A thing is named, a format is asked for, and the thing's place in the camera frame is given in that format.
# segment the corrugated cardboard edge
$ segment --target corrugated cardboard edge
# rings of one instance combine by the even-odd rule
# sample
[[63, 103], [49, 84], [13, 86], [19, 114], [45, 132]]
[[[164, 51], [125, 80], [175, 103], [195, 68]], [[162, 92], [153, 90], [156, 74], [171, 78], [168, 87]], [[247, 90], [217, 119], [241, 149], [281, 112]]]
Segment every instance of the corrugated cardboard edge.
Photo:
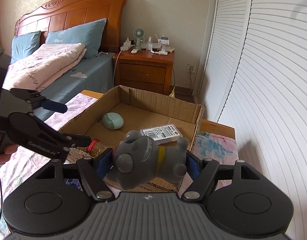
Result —
[[[130, 87], [121, 86], [121, 85], [118, 86], [118, 87], [122, 88], [122, 89], [125, 90], [126, 92], [129, 91], [129, 90], [141, 90], [141, 89], [135, 89], [135, 88], [130, 88]], [[113, 90], [113, 89], [115, 89], [115, 88], [117, 88], [117, 87], [111, 88], [110, 90], [107, 91], [107, 93], [109, 93], [111, 90]], [[151, 92], [151, 91], [146, 91], [146, 90], [141, 90], [141, 91], [145, 91], [145, 92], [148, 92], [148, 93], [152, 93], [152, 94], [157, 94], [157, 95], [160, 95], [160, 96], [168, 97], [167, 95], [162, 95], [162, 94], [155, 93], [155, 92]], [[193, 104], [193, 103], [190, 103], [190, 102], [187, 102], [187, 101], [178, 99], [178, 98], [176, 98], [176, 99], [177, 99], [177, 100], [180, 100], [180, 101], [183, 101], [183, 102], [186, 102], [186, 103], [188, 103], [188, 104], [197, 105], [197, 104]], [[86, 112], [90, 107], [92, 107], [93, 105], [95, 105], [95, 104], [98, 102], [98, 100], [95, 101], [93, 104], [91, 104], [88, 108], [86, 108], [86, 109], [85, 109], [84, 111], [82, 111], [80, 114], [78, 114], [76, 117], [74, 117], [73, 119], [69, 120], [63, 127], [65, 127], [70, 121], [72, 121], [72, 120], [74, 120], [74, 121], [77, 120], [84, 112]], [[189, 151], [191, 151], [191, 152], [192, 152], [192, 150], [194, 149], [194, 147], [195, 147], [195, 145], [196, 145], [196, 141], [197, 141], [197, 138], [198, 138], [198, 133], [199, 133], [199, 130], [200, 130], [200, 124], [201, 124], [202, 116], [203, 116], [203, 113], [204, 113], [204, 111], [205, 111], [205, 108], [204, 108], [202, 105], [198, 105], [198, 106], [200, 106], [201, 108], [200, 108], [200, 112], [199, 112], [199, 115], [198, 115], [198, 119], [197, 119], [197, 121], [196, 121], [195, 131], [194, 131], [194, 134], [193, 134], [193, 136], [192, 136], [191, 144], [190, 144], [190, 147], [189, 147]], [[67, 159], [68, 159], [70, 162], [73, 161], [73, 160], [75, 160], [74, 162], [72, 162], [72, 163], [75, 163], [75, 162], [78, 160], [78, 159], [76, 159], [76, 158], [77, 158], [77, 155], [79, 155], [79, 154], [82, 156], [82, 158], [84, 158], [84, 157], [90, 157], [89, 154], [87, 154], [87, 153], [85, 153], [85, 152], [83, 152], [83, 151], [77, 150], [77, 149], [75, 149], [75, 148], [71, 148], [71, 149], [70, 149], [70, 152], [69, 152], [69, 154], [68, 154], [68, 158], [67, 158]], [[146, 183], [146, 184], [148, 184], [148, 185], [150, 185], [150, 186], [153, 186], [153, 187], [155, 187], [155, 188], [157, 188], [157, 189], [164, 190], [164, 191], [166, 191], [166, 192], [178, 192], [178, 191], [179, 191], [179, 188], [180, 188], [180, 186], [181, 186], [181, 184], [182, 184], [182, 181], [181, 181], [180, 186], [179, 186], [179, 187], [175, 187], [173, 190], [169, 190], [169, 189], [163, 188], [163, 187], [161, 187], [161, 186], [159, 186], [159, 185], [156, 185], [156, 184], [154, 184], [154, 183], [151, 183], [151, 182], [148, 182], [148, 183]], [[147, 189], [147, 188], [146, 188], [146, 184], [141, 185], [141, 187]]]

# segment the closet door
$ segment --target closet door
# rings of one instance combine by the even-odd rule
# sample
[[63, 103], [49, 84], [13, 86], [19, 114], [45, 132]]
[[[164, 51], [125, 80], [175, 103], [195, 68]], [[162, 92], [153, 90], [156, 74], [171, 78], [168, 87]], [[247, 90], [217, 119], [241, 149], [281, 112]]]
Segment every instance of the closet door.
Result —
[[200, 102], [206, 107], [205, 118], [209, 120], [215, 119], [221, 104], [221, 109], [223, 108], [227, 85], [232, 85], [241, 56], [249, 11], [250, 4], [247, 6], [247, 0], [217, 1], [212, 39], [199, 92]]
[[307, 0], [252, 0], [219, 123], [235, 128], [239, 157], [291, 198], [290, 238], [307, 239]]

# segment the wooden headboard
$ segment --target wooden headboard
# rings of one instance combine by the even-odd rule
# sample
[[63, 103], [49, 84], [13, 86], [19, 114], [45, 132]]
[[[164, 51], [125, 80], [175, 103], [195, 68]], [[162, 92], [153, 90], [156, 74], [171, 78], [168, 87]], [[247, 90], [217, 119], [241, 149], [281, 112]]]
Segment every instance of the wooden headboard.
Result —
[[120, 48], [121, 15], [127, 0], [52, 0], [32, 13], [25, 14], [15, 26], [15, 36], [41, 31], [40, 44], [49, 31], [107, 18], [100, 51], [118, 52]]

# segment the blue bed sheet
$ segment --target blue bed sheet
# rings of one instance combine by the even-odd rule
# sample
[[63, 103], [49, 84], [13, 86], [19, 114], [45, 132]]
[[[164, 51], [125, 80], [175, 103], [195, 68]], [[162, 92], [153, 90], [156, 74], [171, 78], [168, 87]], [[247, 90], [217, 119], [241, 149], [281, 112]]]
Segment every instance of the blue bed sheet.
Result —
[[[52, 101], [65, 104], [83, 90], [106, 93], [113, 84], [114, 55], [108, 53], [96, 58], [82, 59], [79, 64], [45, 88], [41, 94]], [[54, 112], [40, 108], [34, 113], [45, 121]]]

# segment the drawer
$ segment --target drawer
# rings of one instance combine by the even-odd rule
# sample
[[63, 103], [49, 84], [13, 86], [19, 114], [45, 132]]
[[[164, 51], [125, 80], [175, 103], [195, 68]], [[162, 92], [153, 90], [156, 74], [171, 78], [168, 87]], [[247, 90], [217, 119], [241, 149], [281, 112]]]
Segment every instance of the drawer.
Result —
[[146, 82], [139, 82], [139, 81], [130, 81], [130, 80], [120, 80], [120, 84], [131, 87], [137, 88], [141, 90], [151, 91], [155, 93], [162, 94], [163, 93], [163, 85], [160, 84], [153, 84], [153, 83], [146, 83]]
[[165, 83], [166, 69], [135, 64], [120, 64], [120, 79], [149, 82], [155, 84]]

